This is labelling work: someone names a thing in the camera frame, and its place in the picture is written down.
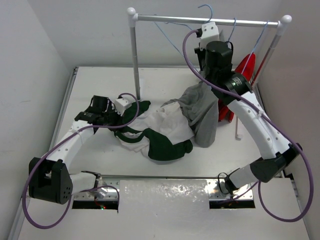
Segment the green and white t shirt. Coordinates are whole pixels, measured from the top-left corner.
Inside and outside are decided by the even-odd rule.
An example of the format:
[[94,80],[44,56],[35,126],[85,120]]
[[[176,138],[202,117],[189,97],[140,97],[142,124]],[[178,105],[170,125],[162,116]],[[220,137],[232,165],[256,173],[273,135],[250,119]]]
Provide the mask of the green and white t shirt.
[[150,111],[148,100],[135,102],[124,111],[120,123],[137,118],[129,125],[114,131],[114,136],[130,151],[142,153],[154,161],[175,161],[193,150],[191,138],[194,136],[179,103],[172,102],[156,111]]

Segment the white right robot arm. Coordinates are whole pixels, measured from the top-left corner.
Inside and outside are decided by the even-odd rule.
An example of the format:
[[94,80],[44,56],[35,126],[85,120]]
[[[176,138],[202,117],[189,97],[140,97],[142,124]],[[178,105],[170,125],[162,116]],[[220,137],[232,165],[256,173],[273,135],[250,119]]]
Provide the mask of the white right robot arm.
[[246,77],[232,70],[233,48],[223,41],[211,41],[195,48],[201,75],[224,90],[214,95],[242,122],[260,152],[260,158],[238,168],[224,178],[224,186],[233,193],[244,185],[269,182],[298,156],[298,149],[263,118],[263,109]]

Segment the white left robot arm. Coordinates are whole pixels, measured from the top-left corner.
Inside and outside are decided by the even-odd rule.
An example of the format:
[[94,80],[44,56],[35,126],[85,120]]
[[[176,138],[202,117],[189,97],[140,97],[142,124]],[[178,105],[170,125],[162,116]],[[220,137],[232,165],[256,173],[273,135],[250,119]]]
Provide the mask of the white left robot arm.
[[81,171],[71,174],[69,169],[84,143],[101,126],[114,126],[119,117],[108,97],[93,96],[89,107],[77,114],[52,152],[44,160],[35,157],[30,161],[29,196],[63,205],[73,194],[97,187],[101,177],[99,173]]

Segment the red t shirt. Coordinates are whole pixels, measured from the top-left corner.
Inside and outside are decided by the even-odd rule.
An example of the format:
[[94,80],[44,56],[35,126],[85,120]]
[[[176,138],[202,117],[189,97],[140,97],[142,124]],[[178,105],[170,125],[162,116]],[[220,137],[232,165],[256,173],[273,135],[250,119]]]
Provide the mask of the red t shirt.
[[[244,57],[241,63],[236,67],[235,72],[242,74],[249,82],[253,76],[256,64],[256,54],[250,53]],[[232,122],[235,114],[223,104],[221,100],[218,101],[218,122],[228,120]]]

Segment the grey t shirt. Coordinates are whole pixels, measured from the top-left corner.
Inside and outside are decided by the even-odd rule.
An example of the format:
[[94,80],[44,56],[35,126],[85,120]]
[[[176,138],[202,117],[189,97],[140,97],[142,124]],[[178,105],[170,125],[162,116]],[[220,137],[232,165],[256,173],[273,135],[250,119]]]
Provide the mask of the grey t shirt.
[[218,127],[218,98],[211,87],[200,82],[188,87],[180,98],[170,99],[162,105],[177,102],[188,125],[194,133],[194,141],[201,148],[210,147],[215,139]]

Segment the light blue hanger with grey shirt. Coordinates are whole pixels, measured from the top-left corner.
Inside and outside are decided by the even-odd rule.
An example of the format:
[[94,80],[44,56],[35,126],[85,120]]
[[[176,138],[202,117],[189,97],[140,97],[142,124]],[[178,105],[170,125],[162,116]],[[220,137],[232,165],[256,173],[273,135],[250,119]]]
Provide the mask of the light blue hanger with grey shirt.
[[236,24],[237,24],[237,18],[234,17],[234,18],[233,18],[232,30],[231,30],[231,33],[230,33],[228,39],[227,39],[227,42],[230,42],[230,41],[231,41],[232,35],[233,35],[233,33],[234,33],[234,31],[235,31],[235,28],[236,28]]

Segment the light blue hanger with red shirt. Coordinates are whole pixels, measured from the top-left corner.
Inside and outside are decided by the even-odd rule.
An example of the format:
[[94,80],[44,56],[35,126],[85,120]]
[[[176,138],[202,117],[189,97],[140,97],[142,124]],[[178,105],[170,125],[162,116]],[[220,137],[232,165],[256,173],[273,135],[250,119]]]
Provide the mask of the light blue hanger with red shirt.
[[258,38],[257,38],[257,40],[256,40],[256,42],[255,42],[255,45],[254,45],[253,49],[251,50],[250,54],[248,55],[248,58],[247,58],[247,60],[246,60],[246,62],[245,62],[245,64],[244,64],[244,67],[243,67],[242,71],[241,71],[241,74],[242,74],[242,75],[244,74],[244,72],[245,72],[245,70],[246,70],[246,67],[247,67],[247,65],[248,65],[248,62],[249,62],[251,56],[252,56],[253,53],[255,52],[255,50],[256,50],[256,48],[257,48],[257,46],[258,46],[258,44],[259,44],[259,42],[260,42],[260,40],[261,40],[261,37],[263,36],[263,34],[264,34],[264,32],[265,32],[265,30],[266,30],[266,28],[267,28],[267,26],[268,26],[268,23],[269,23],[269,20],[267,20],[267,22],[265,23],[265,25],[264,25],[264,27],[263,27],[260,35],[258,36]]

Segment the white metal clothes rack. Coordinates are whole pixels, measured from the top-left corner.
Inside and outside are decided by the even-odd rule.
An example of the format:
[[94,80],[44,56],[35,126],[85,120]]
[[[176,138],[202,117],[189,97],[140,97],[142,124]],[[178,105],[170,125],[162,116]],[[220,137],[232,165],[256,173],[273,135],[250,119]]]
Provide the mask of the white metal clothes rack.
[[133,63],[133,76],[135,95],[138,99],[141,99],[140,77],[139,77],[139,64],[138,64],[138,51],[137,51],[137,38],[136,38],[136,22],[168,22],[179,24],[203,24],[208,21],[215,22],[216,25],[222,26],[238,26],[238,27],[268,27],[275,28],[276,34],[265,53],[259,68],[251,81],[252,87],[258,84],[259,77],[265,70],[274,50],[276,49],[281,37],[286,32],[289,24],[292,22],[290,15],[284,15],[278,22],[266,22],[255,20],[232,20],[232,19],[219,19],[219,18],[201,18],[201,17],[179,17],[179,16],[161,16],[161,15],[146,15],[139,14],[133,7],[129,7],[126,10],[128,18],[128,26],[131,41],[132,63]]

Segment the shiny metal base plate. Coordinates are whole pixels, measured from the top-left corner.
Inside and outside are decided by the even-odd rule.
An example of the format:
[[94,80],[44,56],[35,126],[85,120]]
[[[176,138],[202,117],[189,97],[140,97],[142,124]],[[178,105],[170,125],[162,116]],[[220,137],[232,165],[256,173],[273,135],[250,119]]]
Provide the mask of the shiny metal base plate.
[[175,194],[183,194],[190,196],[193,193],[204,193],[208,195],[211,205],[221,208],[223,204],[253,203],[253,187],[247,184],[232,193],[226,193],[225,181],[223,179],[154,179],[145,180],[148,184],[158,184],[155,188],[156,192],[164,191],[166,196],[170,197]]

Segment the aluminium table frame rail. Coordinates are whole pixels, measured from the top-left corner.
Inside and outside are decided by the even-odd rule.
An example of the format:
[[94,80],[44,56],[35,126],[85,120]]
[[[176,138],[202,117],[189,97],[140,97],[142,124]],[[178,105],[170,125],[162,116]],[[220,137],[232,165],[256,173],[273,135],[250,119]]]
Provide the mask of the aluminium table frame rail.
[[[58,140],[58,135],[59,135],[59,132],[61,129],[61,125],[62,125],[62,121],[63,121],[64,115],[65,115],[65,112],[67,109],[67,105],[69,103],[69,99],[70,99],[73,85],[74,85],[74,82],[75,82],[75,79],[76,79],[76,76],[78,73],[78,69],[79,69],[79,67],[76,66],[72,70],[70,78],[68,80],[68,84],[67,84],[64,96],[63,96],[63,101],[62,101],[62,104],[61,104],[61,107],[59,110],[59,115],[58,115],[56,125],[54,128],[53,136],[52,136],[52,139],[50,142],[49,150],[55,145],[55,143]],[[25,215],[23,213],[22,197],[21,197],[16,214],[15,214],[15,217],[14,217],[13,224],[12,224],[10,232],[9,232],[9,236],[7,238],[8,240],[17,240],[19,238],[24,219],[25,219]]]

